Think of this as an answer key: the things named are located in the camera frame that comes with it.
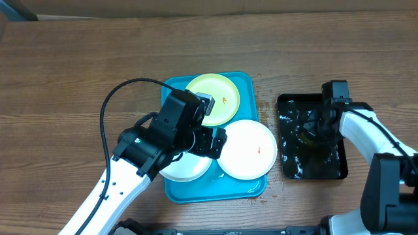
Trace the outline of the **green yellow sponge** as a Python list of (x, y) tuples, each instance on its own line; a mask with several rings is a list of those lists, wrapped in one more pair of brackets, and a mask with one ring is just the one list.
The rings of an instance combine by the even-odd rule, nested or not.
[(300, 141), (308, 146), (315, 146), (317, 145), (317, 138), (315, 135), (311, 135), (310, 133), (301, 132), (299, 134)]

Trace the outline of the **pale pink plate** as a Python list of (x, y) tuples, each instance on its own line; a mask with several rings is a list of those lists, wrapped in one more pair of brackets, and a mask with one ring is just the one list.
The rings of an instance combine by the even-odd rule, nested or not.
[(217, 160), (221, 169), (238, 180), (264, 176), (274, 165), (278, 146), (262, 123), (243, 119), (225, 127), (227, 141)]

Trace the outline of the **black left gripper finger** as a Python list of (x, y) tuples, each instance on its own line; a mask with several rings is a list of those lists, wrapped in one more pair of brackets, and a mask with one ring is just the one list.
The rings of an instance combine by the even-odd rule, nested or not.
[(216, 134), (214, 137), (214, 147), (216, 149), (221, 149), (227, 141), (226, 130), (223, 128), (217, 128)]
[(223, 149), (222, 143), (212, 144), (212, 147), (209, 150), (208, 157), (213, 160), (218, 160), (220, 158), (221, 152)]

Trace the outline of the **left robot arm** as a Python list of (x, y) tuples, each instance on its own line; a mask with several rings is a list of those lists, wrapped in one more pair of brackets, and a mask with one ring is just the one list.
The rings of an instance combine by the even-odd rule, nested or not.
[(218, 159), (225, 130), (202, 126), (214, 104), (211, 95), (173, 89), (158, 113), (124, 130), (101, 179), (61, 233), (108, 234), (156, 175), (184, 153)]

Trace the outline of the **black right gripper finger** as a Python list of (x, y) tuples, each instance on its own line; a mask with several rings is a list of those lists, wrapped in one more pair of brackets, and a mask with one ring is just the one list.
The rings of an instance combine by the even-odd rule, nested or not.
[(301, 125), (315, 121), (315, 114), (313, 110), (302, 110), (298, 113), (297, 119)]
[(319, 139), (317, 137), (317, 128), (309, 127), (305, 128), (301, 125), (297, 127), (297, 138), (299, 142), (307, 146), (316, 146), (319, 144)]

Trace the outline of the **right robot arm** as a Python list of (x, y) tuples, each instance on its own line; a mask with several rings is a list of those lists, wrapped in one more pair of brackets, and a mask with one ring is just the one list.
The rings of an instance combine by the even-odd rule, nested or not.
[(354, 102), (344, 80), (321, 86), (322, 103), (308, 116), (300, 139), (309, 148), (348, 139), (370, 165), (359, 208), (323, 220), (323, 234), (416, 234), (417, 151), (403, 144), (365, 102)]

